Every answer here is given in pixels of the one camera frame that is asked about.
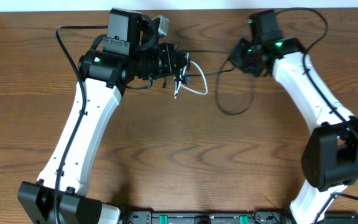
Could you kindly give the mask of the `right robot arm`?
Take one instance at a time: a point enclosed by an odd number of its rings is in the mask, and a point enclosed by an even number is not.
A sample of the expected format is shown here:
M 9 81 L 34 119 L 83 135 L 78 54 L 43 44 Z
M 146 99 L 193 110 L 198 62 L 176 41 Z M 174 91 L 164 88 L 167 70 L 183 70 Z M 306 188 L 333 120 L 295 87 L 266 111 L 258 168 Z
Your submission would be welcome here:
M 286 38 L 277 12 L 249 16 L 251 40 L 241 39 L 229 54 L 236 68 L 255 77 L 270 75 L 290 95 L 310 132 L 301 156 L 305 181 L 280 217 L 281 223 L 326 221 L 326 210 L 358 180 L 358 117 L 318 75 L 310 48 Z

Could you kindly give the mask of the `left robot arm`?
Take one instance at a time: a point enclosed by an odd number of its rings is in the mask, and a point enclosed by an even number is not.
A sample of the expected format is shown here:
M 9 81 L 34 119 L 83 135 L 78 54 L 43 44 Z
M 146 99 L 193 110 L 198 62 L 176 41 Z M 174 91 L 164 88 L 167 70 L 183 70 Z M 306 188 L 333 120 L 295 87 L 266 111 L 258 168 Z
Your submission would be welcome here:
M 36 183 L 23 182 L 18 199 L 33 223 L 119 223 L 120 208 L 88 198 L 95 155 L 105 128 L 135 78 L 179 76 L 186 52 L 163 41 L 169 20 L 112 9 L 106 33 L 72 63 L 77 77 L 70 115 Z

